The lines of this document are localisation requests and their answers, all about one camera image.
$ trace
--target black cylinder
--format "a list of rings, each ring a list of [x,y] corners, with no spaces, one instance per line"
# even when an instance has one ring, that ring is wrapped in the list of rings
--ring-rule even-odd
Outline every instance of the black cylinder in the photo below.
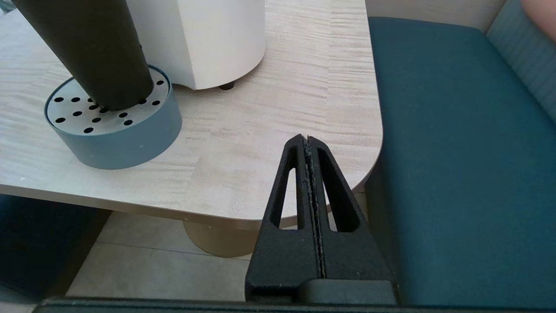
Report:
[[[125,0],[13,3],[99,106],[122,110],[151,93],[151,75]]]

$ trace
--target clamp jaw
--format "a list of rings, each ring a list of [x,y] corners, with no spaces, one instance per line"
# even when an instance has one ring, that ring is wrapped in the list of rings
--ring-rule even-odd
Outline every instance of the clamp jaw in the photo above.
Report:
[[[292,168],[297,230],[285,230],[279,225]],[[330,229],[324,188],[337,232]],[[394,287],[394,275],[330,149],[313,137],[290,139],[247,270],[246,300],[396,305]]]

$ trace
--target white appliance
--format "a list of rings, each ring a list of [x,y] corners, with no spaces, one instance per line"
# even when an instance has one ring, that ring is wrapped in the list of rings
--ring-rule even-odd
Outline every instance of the white appliance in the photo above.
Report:
[[[265,52],[265,0],[127,0],[143,53],[192,89],[233,82]]]

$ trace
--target gray round container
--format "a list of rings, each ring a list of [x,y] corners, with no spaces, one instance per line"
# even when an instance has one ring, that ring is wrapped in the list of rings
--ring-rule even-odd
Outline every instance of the gray round container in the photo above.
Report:
[[[71,78],[48,98],[44,114],[54,131],[83,164],[121,169],[164,152],[181,130],[181,114],[168,77],[149,67],[154,88],[131,108],[98,107]]]

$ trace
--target table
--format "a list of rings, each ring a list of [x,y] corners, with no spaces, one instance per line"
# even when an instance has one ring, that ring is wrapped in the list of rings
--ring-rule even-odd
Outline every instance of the table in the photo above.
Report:
[[[164,153],[100,170],[80,163],[43,116],[69,73],[17,10],[3,16],[0,193],[180,219],[204,250],[236,255],[249,248],[220,250],[252,248],[294,135],[324,141],[357,188],[382,143],[365,1],[267,0],[266,34],[265,57],[232,90],[175,86],[183,127]],[[294,196],[282,220],[295,216]]]

